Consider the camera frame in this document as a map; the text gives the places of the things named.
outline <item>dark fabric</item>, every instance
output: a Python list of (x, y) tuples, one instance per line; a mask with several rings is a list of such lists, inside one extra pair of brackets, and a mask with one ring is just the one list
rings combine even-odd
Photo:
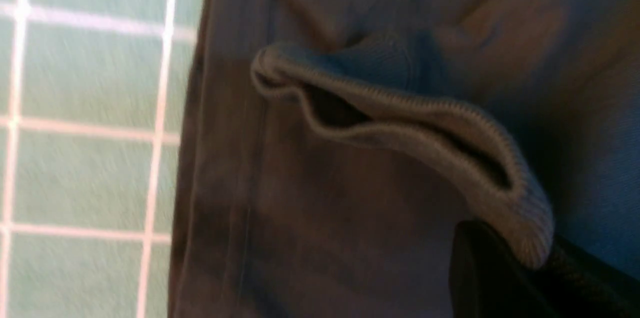
[(382, 31), (427, 33), (438, 70), (418, 93), (491, 115), (556, 232), (640, 279), (638, 22), (640, 0), (205, 0), (169, 316), (452, 316), (454, 227), (471, 217), (459, 189), (402, 152), (318, 136), (299, 104), (267, 102), (250, 78), (274, 42), (324, 54)]
[(478, 221), (455, 227), (449, 288), (455, 318), (640, 316), (640, 281), (564, 238), (542, 269), (527, 270)]
[(297, 100), (321, 138), (402, 152), (433, 168), (521, 264), (540, 268), (554, 233), (546, 194), (509, 133), (482, 109), (415, 93), (413, 83), (428, 82), (433, 69), (420, 59), (423, 39), (409, 36), (373, 35), (334, 54), (275, 44), (258, 53), (251, 78), (268, 99)]

